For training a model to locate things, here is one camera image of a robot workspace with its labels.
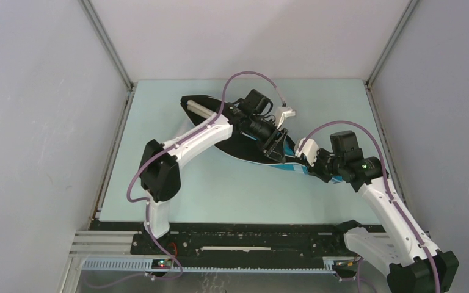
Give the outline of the blue racket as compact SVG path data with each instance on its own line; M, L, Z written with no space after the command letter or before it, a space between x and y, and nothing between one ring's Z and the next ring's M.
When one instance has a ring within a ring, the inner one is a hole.
M214 117L216 115L216 113L212 110L209 110L208 108L202 106L199 103L196 103L193 100L189 100L187 102L187 110L204 119L209 119L210 117Z

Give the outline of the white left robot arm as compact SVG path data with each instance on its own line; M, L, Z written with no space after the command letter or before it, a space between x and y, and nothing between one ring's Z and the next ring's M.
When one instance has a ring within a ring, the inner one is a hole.
M148 194L145 246L157 255L169 246L170 201L181 189L181 170L199 154L217 147L243 161L286 162L288 130L264 114L273 103L257 90L233 103L208 95L183 96L181 107L194 128L164 143L149 141L140 165L140 185Z

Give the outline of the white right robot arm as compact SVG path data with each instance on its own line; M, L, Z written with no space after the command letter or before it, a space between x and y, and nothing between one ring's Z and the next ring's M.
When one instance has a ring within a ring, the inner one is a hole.
M342 131L330 136L327 151L306 137L296 156L305 159L309 171L325 182L339 176L350 184L372 209L393 245L377 240L357 223L331 238L338 255L358 254L387 279L391 292L448 292L459 261L452 251L443 252L417 224L394 189L382 161L365 158L357 136Z

